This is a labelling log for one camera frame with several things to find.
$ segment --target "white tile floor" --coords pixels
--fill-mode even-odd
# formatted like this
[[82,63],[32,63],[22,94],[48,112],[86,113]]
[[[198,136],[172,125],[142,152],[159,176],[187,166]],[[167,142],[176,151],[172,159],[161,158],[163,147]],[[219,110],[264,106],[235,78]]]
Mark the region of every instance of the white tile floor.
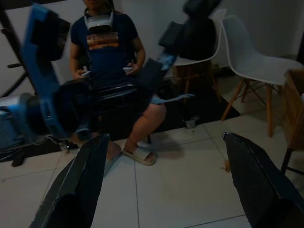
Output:
[[[219,81],[225,99],[238,80]],[[264,90],[259,94],[264,97]],[[279,116],[278,97],[273,106]],[[240,117],[153,134],[151,149],[158,161],[152,167],[121,157],[104,179],[92,227],[249,228],[231,174],[222,169],[227,153],[221,135],[230,131],[252,140],[277,167],[286,142],[279,118],[274,137],[267,137],[266,112],[253,95],[244,103],[236,101],[234,107]],[[28,227],[52,182],[75,155],[41,155],[18,168],[0,163],[0,227]],[[290,166],[304,171],[304,153],[295,152]],[[304,193],[304,178],[292,172],[286,175]]]

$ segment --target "black rug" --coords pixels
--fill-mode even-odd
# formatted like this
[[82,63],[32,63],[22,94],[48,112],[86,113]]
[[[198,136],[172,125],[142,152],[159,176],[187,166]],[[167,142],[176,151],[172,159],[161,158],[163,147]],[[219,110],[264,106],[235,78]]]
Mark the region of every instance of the black rug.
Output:
[[[221,119],[228,105],[225,99],[222,98],[222,101],[220,103],[215,91],[210,87],[190,92],[196,96],[194,98],[188,99],[186,105],[184,105],[182,101],[166,104],[166,119],[155,132],[164,132],[186,127],[184,121],[189,120],[194,116],[197,116],[199,118],[196,122],[197,125]],[[164,99],[171,98],[173,96],[173,92],[169,88],[169,85],[164,85],[160,89],[159,95]],[[110,133],[111,140],[113,141],[128,138],[132,130],[133,122],[130,121],[126,123],[128,114],[123,113],[122,115],[124,118],[119,118],[117,121],[115,121],[115,123],[111,125],[111,128],[108,128],[106,130],[107,133]],[[236,109],[231,108],[229,114],[227,115],[227,119],[237,117],[239,115],[240,113]],[[22,149],[22,152],[26,153],[26,157],[34,157],[58,151],[60,151],[60,147],[50,140],[47,140],[41,145],[31,145]],[[0,162],[14,160],[15,156],[7,157],[8,155],[9,154],[7,153],[0,154]]]

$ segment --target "bare leg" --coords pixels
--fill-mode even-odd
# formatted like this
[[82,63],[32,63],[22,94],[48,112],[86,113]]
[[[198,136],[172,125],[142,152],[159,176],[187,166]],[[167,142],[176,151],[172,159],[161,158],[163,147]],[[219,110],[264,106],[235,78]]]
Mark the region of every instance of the bare leg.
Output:
[[[158,128],[166,117],[165,105],[149,104],[146,111],[136,121],[133,130],[124,146],[124,150],[129,153],[134,153],[138,148],[137,143],[146,138],[156,128]],[[154,155],[151,153],[146,162],[151,162]]]
[[[92,137],[99,136],[98,132],[95,132],[92,134]],[[70,139],[73,143],[77,144],[79,147],[82,147],[87,141],[81,141],[76,134],[72,136]],[[116,143],[110,141],[108,145],[108,151],[106,154],[106,158],[109,160],[112,160],[115,156],[119,155],[119,153],[122,151],[121,147],[117,145]]]

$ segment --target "white plastic chair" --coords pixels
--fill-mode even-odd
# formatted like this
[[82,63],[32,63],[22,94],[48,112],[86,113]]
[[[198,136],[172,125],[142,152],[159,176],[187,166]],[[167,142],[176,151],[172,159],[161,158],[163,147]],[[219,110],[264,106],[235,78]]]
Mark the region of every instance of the white plastic chair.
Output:
[[288,69],[301,69],[304,68],[304,66],[294,60],[269,57],[258,53],[253,47],[245,25],[236,16],[226,17],[222,20],[221,25],[226,39],[230,67],[237,75],[243,77],[221,120],[226,119],[233,102],[244,85],[246,85],[246,87],[243,93],[243,100],[248,89],[252,89],[250,86],[251,80],[263,82],[267,87],[268,136],[272,137],[271,96],[273,85],[277,85],[279,91],[282,90],[282,86],[285,83],[285,73]]
[[[220,22],[225,17],[226,12],[227,12],[226,9],[220,9],[220,10],[215,11],[210,16],[210,19],[212,19],[213,22],[214,22],[216,33],[217,33],[217,40],[216,40],[216,45],[215,45],[216,46],[216,51],[215,51],[214,55],[210,58],[199,60],[199,61],[177,57],[176,62],[174,63],[175,66],[190,66],[190,65],[193,65],[193,64],[196,64],[196,63],[202,63],[202,62],[210,61],[210,67],[211,67],[211,60],[214,59],[214,57],[217,55],[217,53],[219,51],[220,40],[221,40],[220,38],[221,38],[221,32],[222,32]],[[217,96],[218,96],[218,100],[221,101],[219,88],[218,88],[218,85],[217,85],[217,83],[214,79],[212,70],[210,70],[210,73],[211,73],[211,77],[212,77],[212,80],[213,80],[214,89],[215,89],[215,91],[217,93]],[[188,69],[187,69],[187,82],[186,82],[186,89],[185,89],[186,93],[189,90],[190,78],[191,78],[191,67],[188,67]]]

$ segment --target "hand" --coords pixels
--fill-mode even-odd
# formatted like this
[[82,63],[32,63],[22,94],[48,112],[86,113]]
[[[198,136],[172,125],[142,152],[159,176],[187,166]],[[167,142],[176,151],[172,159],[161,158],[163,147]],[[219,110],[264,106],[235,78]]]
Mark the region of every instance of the hand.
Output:
[[130,71],[127,76],[136,75],[142,69],[142,66],[134,63],[129,63],[127,67],[133,67],[133,70]]
[[73,78],[74,78],[74,79],[84,78],[84,77],[81,76],[81,75],[84,74],[85,72],[86,72],[86,71],[84,71],[84,70],[77,70],[76,72],[74,72]]

